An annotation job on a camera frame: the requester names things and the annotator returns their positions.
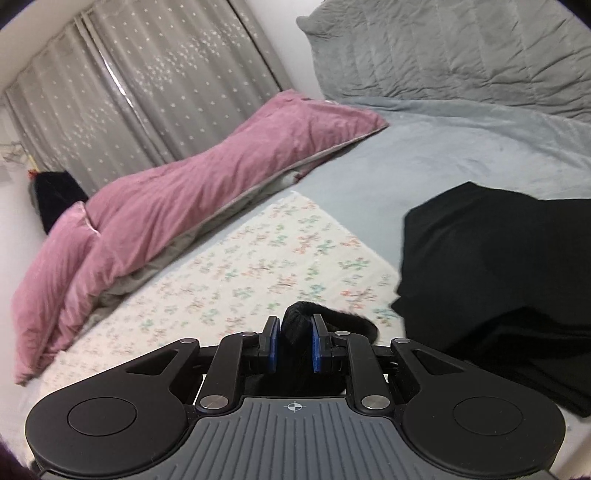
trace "gray quilted blanket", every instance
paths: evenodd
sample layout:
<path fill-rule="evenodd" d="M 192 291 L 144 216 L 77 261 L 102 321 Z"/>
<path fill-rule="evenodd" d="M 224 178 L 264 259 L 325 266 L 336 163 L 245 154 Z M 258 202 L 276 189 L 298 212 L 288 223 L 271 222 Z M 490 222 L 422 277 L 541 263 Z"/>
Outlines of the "gray quilted blanket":
<path fill-rule="evenodd" d="M 326 0 L 297 22 L 329 99 L 466 99 L 591 122 L 591 32 L 557 0 Z"/>

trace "floral sheet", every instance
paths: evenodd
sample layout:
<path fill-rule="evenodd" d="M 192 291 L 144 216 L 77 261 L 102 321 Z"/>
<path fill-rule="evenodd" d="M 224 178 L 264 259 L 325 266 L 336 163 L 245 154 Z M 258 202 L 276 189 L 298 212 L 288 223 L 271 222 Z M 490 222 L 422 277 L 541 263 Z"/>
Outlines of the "floral sheet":
<path fill-rule="evenodd" d="M 140 289 L 41 377 L 39 398 L 183 337 L 216 345 L 260 331 L 299 300 L 372 319 L 379 343 L 403 336 L 388 307 L 398 273 L 326 212 L 292 193 Z"/>

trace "white wall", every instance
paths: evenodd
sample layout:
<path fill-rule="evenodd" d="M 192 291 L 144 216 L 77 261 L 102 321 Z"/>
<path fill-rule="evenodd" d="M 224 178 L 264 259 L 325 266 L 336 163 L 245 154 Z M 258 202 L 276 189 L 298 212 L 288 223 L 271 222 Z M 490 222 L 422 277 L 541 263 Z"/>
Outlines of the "white wall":
<path fill-rule="evenodd" d="M 6 112 L 0 109 L 0 143 L 17 140 Z M 23 388 L 14 385 L 14 331 L 10 301 L 45 238 L 28 197 L 25 167 L 0 163 L 0 434 L 9 443 L 22 430 L 15 415 Z"/>
<path fill-rule="evenodd" d="M 310 15 L 322 0 L 246 0 L 275 47 L 287 74 L 299 92 L 322 98 L 314 74 L 310 44 L 296 18 Z"/>

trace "gray ribbed panel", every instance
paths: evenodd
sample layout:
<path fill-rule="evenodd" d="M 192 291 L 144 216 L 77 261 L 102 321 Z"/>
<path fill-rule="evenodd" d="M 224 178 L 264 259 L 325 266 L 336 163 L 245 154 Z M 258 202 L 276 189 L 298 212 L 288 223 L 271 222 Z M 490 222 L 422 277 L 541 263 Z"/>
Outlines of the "gray ribbed panel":
<path fill-rule="evenodd" d="M 247 398 L 230 415 L 202 419 L 173 456 L 126 480 L 460 478 L 422 460 L 389 420 L 360 415 L 344 398 L 296 400 L 299 411 L 287 408 L 293 401 Z"/>

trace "device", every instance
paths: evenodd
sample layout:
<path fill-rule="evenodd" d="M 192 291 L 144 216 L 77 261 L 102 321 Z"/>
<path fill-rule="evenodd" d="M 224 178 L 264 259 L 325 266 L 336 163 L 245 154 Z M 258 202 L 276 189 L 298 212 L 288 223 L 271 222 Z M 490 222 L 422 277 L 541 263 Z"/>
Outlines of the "device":
<path fill-rule="evenodd" d="M 343 375 L 345 393 L 244 394 L 278 368 L 277 317 L 219 346 L 181 339 L 42 399 L 25 427 L 41 478 L 553 478 L 565 425 L 542 394 L 407 338 L 372 346 L 310 321 L 315 374 Z"/>

